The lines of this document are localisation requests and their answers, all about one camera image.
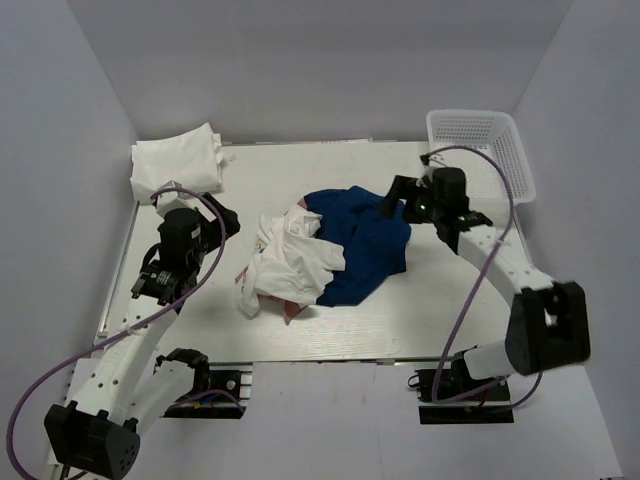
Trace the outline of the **blue t shirt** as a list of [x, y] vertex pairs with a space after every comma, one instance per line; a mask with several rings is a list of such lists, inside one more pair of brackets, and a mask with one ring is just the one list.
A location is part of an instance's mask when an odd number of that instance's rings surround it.
[[357, 306], [390, 276], [406, 271], [411, 227], [402, 219], [404, 205], [392, 217], [378, 211], [383, 198], [359, 186], [325, 189], [304, 196], [308, 210], [321, 216], [316, 237], [343, 248], [345, 267], [333, 273], [317, 303]]

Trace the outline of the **white printed t shirt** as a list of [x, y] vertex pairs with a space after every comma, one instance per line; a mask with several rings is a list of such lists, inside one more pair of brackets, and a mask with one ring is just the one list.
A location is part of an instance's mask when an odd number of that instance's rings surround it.
[[265, 298], [281, 305], [290, 322], [345, 270], [344, 248], [316, 237], [321, 220], [300, 203], [281, 217], [260, 217], [254, 252], [235, 279], [235, 301], [244, 315], [256, 316]]

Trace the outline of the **pink t shirt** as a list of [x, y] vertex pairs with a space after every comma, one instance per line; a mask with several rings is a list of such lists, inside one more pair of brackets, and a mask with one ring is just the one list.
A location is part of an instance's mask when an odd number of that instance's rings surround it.
[[273, 300], [290, 323], [309, 301], [309, 278], [303, 260], [304, 243], [316, 218], [296, 204], [283, 216], [261, 217], [247, 266], [235, 279], [235, 303], [246, 316], [256, 316], [260, 300]]

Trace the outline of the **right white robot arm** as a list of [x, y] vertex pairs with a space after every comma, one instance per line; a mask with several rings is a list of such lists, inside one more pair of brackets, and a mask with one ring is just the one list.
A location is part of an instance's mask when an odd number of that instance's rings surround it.
[[431, 224], [449, 249], [476, 267], [510, 308], [504, 339], [456, 354], [446, 341], [431, 384], [430, 402], [477, 397], [513, 374], [529, 376], [582, 364], [591, 357], [586, 294], [574, 281], [559, 282], [538, 270], [505, 241], [483, 213], [470, 207], [465, 173], [437, 168], [413, 178], [396, 176], [379, 210], [404, 207], [409, 224]]

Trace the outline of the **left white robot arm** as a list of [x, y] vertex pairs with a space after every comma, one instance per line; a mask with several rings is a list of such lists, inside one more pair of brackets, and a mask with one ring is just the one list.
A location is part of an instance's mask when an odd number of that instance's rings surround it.
[[160, 240], [145, 254], [120, 330], [102, 345], [91, 375], [66, 405], [53, 405], [45, 430], [61, 476], [92, 474], [122, 479], [131, 470], [141, 438], [174, 406], [205, 396], [211, 387], [208, 358], [157, 347], [186, 300], [210, 277], [201, 270], [210, 253], [220, 255], [240, 230], [236, 212], [211, 194], [199, 196], [213, 218], [189, 204], [189, 191], [165, 187], [152, 203], [162, 222]]

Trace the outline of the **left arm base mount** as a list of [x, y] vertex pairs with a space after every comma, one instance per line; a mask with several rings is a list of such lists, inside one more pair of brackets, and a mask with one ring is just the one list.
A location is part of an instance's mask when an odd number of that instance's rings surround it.
[[164, 418], [239, 420], [248, 407], [253, 377], [252, 364], [211, 364], [208, 390], [188, 393], [170, 406]]

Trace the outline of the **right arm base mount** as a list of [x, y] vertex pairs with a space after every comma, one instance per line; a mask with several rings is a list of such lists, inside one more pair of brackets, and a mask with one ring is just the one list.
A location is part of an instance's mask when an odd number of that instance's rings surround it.
[[471, 380], [468, 384], [454, 378], [444, 369], [438, 385], [437, 402], [432, 398], [435, 369], [416, 370], [407, 380], [407, 387], [417, 394], [421, 425], [492, 425], [512, 424], [510, 390], [505, 380], [491, 388], [483, 388], [485, 381]]

